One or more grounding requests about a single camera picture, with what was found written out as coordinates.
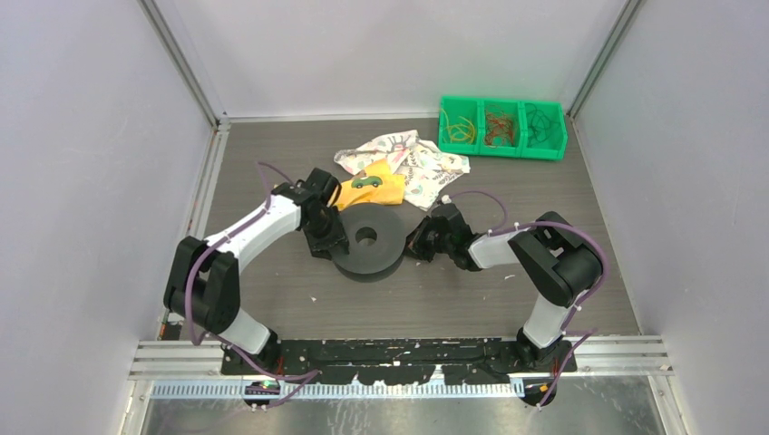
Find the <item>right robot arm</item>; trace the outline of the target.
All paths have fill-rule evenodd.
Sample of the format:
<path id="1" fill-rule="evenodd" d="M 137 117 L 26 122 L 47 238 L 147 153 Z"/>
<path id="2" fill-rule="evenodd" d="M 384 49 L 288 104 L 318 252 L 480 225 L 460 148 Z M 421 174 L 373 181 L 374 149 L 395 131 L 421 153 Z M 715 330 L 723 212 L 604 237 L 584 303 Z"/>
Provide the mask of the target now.
<path id="1" fill-rule="evenodd" d="M 442 204 L 407 236 L 404 254 L 425 262 L 447 255 L 470 272 L 520 265 L 538 297 L 512 349 L 530 372 L 553 361 L 573 315 L 608 274 L 602 248 L 554 211 L 529 224 L 476 233 L 454 204 Z"/>

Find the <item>black cable spool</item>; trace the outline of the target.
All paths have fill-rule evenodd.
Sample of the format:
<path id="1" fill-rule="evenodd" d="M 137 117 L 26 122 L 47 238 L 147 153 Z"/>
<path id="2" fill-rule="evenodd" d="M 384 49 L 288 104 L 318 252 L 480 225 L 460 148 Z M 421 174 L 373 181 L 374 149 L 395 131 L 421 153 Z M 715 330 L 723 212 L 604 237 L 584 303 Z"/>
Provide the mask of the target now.
<path id="1" fill-rule="evenodd" d="M 373 283 L 391 275 L 401 264 L 406 227 L 397 213 L 387 206 L 358 204 L 340 213 L 349 242 L 345 251 L 331 250 L 331 261 L 347 278 Z"/>

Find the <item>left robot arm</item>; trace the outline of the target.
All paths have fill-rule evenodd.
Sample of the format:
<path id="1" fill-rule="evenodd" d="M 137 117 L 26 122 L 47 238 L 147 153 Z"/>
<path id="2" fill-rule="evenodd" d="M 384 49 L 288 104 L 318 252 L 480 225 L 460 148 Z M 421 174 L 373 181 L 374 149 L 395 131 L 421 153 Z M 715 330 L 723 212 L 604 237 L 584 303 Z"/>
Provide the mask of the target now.
<path id="1" fill-rule="evenodd" d="M 242 308 L 240 275 L 267 247 L 294 231 L 304 234 L 313 257 L 348 253 L 349 240 L 335 205 L 340 192 L 334 176 L 314 168 L 306 179 L 271 189 L 261 205 L 232 226 L 204 239 L 183 238 L 173 258 L 164 306 L 189 326 L 244 351 L 243 363 L 253 373 L 271 373 L 278 361 L 271 345 L 277 334 Z"/>

